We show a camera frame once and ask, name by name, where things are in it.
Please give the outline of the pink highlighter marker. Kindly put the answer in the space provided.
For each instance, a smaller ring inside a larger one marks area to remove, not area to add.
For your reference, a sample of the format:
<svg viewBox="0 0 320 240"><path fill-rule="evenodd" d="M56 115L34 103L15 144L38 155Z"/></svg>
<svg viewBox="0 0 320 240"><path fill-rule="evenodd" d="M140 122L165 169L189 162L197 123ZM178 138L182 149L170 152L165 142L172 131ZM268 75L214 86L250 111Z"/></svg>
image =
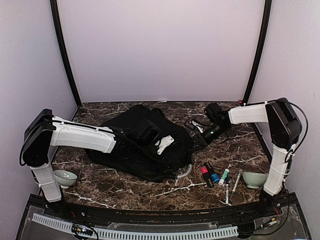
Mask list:
<svg viewBox="0 0 320 240"><path fill-rule="evenodd" d="M208 188L213 188L214 187L214 183L212 181L211 175L209 174L208 169L205 166L202 166L200 168L202 176L207 184Z"/></svg>

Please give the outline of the black student bag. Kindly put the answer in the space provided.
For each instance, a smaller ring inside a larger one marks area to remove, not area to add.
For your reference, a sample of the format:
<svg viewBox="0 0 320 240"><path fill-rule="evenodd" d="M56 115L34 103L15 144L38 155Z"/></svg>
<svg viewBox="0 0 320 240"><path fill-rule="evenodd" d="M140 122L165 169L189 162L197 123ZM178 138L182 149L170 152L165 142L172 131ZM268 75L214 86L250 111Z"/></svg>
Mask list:
<svg viewBox="0 0 320 240"><path fill-rule="evenodd" d="M175 179L192 162L193 140L159 108L138 104L102 123L117 129L111 153L86 149L89 160L138 178L161 183Z"/></svg>

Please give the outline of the blue highlighter marker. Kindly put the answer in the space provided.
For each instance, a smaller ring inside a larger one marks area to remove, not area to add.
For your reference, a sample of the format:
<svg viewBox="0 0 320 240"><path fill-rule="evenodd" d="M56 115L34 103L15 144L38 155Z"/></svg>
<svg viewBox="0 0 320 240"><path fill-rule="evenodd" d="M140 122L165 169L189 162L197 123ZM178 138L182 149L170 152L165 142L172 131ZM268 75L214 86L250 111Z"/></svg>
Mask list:
<svg viewBox="0 0 320 240"><path fill-rule="evenodd" d="M209 162L205 162L204 166L208 170L208 173L209 173L212 181L217 184L220 181L220 178L219 178L218 174L216 173L215 169L213 168L213 166Z"/></svg>

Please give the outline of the green whiteboard pen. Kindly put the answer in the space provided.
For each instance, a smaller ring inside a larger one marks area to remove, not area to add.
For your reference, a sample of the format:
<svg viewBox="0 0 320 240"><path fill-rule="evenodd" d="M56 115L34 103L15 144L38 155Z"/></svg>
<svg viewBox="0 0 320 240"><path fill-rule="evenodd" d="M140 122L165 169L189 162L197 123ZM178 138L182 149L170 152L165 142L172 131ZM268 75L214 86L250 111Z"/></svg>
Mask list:
<svg viewBox="0 0 320 240"><path fill-rule="evenodd" d="M232 196L233 196L233 195L235 194L235 192L236 192L237 186L238 186L239 181L240 181L240 178L241 178L241 176L242 176L242 172L243 172L242 169L240 169L240 170L238 171L236 180L235 180L235 182L234 182L233 189L232 189L232 191L231 191L231 195L232 195Z"/></svg>

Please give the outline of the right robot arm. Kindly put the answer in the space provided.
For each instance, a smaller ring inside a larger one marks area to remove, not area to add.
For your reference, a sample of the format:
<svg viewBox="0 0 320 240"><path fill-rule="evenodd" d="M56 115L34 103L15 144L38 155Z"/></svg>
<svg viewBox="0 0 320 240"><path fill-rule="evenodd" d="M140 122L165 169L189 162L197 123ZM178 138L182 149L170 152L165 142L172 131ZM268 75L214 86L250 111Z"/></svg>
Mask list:
<svg viewBox="0 0 320 240"><path fill-rule="evenodd" d="M208 147L233 125L268 124L273 153L263 192L275 196L282 190L283 182L289 174L288 165L304 141L300 135L306 134L309 128L307 125L302 125L295 109L299 109L299 106L285 97L243 104L227 110L221 109L217 103L211 103L204 110L211 125L193 137L192 151Z"/></svg>

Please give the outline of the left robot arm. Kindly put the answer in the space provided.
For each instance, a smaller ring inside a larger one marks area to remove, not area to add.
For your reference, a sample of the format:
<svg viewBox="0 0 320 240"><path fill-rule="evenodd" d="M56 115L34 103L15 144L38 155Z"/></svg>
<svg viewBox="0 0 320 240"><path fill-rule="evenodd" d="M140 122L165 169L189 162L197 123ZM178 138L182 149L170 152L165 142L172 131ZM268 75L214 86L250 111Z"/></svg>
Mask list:
<svg viewBox="0 0 320 240"><path fill-rule="evenodd" d="M31 169L45 200L51 203L51 210L58 217L67 218L71 208L63 201L63 192L48 157L50 147L66 146L110 154L120 142L133 145L153 161L159 160L120 127L77 123L55 116L51 109L45 108L24 132L19 164Z"/></svg>

